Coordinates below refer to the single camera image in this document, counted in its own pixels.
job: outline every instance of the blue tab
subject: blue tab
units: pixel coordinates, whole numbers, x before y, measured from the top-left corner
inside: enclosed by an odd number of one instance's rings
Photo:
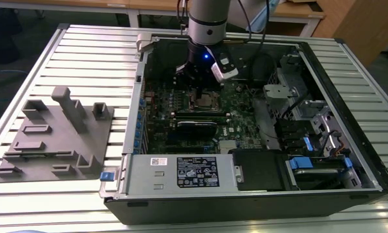
[[[115,181],[115,172],[102,172],[101,181]]]
[[[346,162],[347,167],[353,167],[353,161],[350,158],[346,158],[345,162]]]
[[[311,159],[309,157],[295,157],[290,160],[293,169],[314,168]]]
[[[305,137],[303,140],[306,142],[306,146],[309,147],[309,151],[314,151],[314,147],[313,147],[310,138],[309,137]]]
[[[293,169],[298,168],[298,163],[297,163],[295,159],[290,160],[290,164],[291,164]]]

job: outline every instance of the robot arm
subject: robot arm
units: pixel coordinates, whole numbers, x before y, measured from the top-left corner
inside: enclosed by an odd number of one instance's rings
[[[266,9],[266,2],[266,0],[243,1],[243,5],[250,11],[249,15],[259,16],[262,9]],[[193,0],[189,63],[197,66],[205,63],[205,56],[211,56],[215,62],[210,68],[219,83],[239,74],[231,54],[223,44],[230,16],[230,22],[245,27],[247,20],[238,0]]]
[[[219,83],[239,74],[230,52],[223,44],[231,0],[194,0],[190,10],[190,61],[205,63],[203,56],[215,60],[211,70]]]

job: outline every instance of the aluminum extrusion table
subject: aluminum extrusion table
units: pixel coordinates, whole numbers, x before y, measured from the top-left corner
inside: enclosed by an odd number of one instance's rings
[[[177,34],[175,30],[70,25],[58,29],[0,120],[0,163],[14,141],[29,99],[51,99],[55,86],[67,85],[83,105],[106,102],[115,107],[105,166],[119,166],[130,97],[137,72],[137,36],[142,32]],[[230,33],[230,37],[247,37]],[[302,38],[269,36],[271,40]],[[388,168],[388,96],[346,44],[334,39],[305,39],[322,62],[346,103]],[[117,189],[115,182],[107,185]],[[387,232],[388,201],[355,206],[330,217],[215,222],[187,225],[126,226],[105,206],[102,182],[55,181],[0,183],[0,232]]]

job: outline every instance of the cable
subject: cable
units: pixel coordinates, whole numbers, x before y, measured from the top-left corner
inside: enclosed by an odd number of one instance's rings
[[[310,91],[307,90],[306,93],[298,98],[295,103],[283,112],[281,119],[283,119],[286,114],[289,114],[294,110],[294,108],[305,101],[305,98],[307,98],[309,95],[310,95]]]
[[[182,19],[182,17],[181,17],[181,4],[182,4],[182,0],[179,0],[179,1],[177,2],[177,19],[179,20],[179,23],[182,24],[183,19]]]
[[[346,144],[345,142],[341,140],[341,137],[337,137],[338,142],[342,144],[338,148],[338,150],[334,153],[334,156],[339,155],[339,153],[343,151],[343,149],[346,148]]]
[[[323,146],[322,146],[322,149],[319,150],[319,155],[318,157],[322,157],[323,156],[323,153],[325,153],[325,148],[326,148],[326,144],[329,143],[329,138],[331,137],[331,135],[338,132],[338,130],[331,130],[331,132],[329,133],[326,139],[325,139],[325,142],[323,142]]]
[[[249,43],[251,40],[253,40],[253,27],[251,27],[251,21],[249,19],[249,16],[247,16],[247,13],[246,13],[246,9],[245,9],[245,6],[243,6],[243,3],[241,0],[238,0],[239,2],[239,5],[241,5],[241,8],[242,8],[242,11],[245,13],[245,17],[246,17],[246,21],[247,21],[247,26],[249,26],[249,39],[245,40],[245,43]]]
[[[262,50],[262,47],[263,47],[263,43],[265,43],[265,39],[266,39],[266,31],[267,31],[267,25],[270,23],[270,14],[271,14],[271,6],[270,6],[270,0],[266,0],[266,27],[263,29],[263,32],[262,32],[262,40],[261,40],[261,43],[259,43],[259,46],[258,46],[258,49],[257,49],[257,52],[254,54],[254,56],[251,57],[251,60],[250,60],[250,65],[249,65],[249,78],[250,80],[253,80],[254,76],[254,66],[255,66],[255,61],[257,61],[257,58],[258,58],[258,55],[261,53],[261,50]]]
[[[29,74],[26,71],[23,71],[23,70],[17,70],[17,69],[5,69],[5,70],[0,70],[0,73],[3,73],[3,72],[18,72],[18,73]]]

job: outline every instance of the warning label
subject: warning label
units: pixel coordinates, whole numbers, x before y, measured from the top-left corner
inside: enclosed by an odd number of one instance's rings
[[[178,157],[177,175],[181,188],[219,187],[217,157]]]

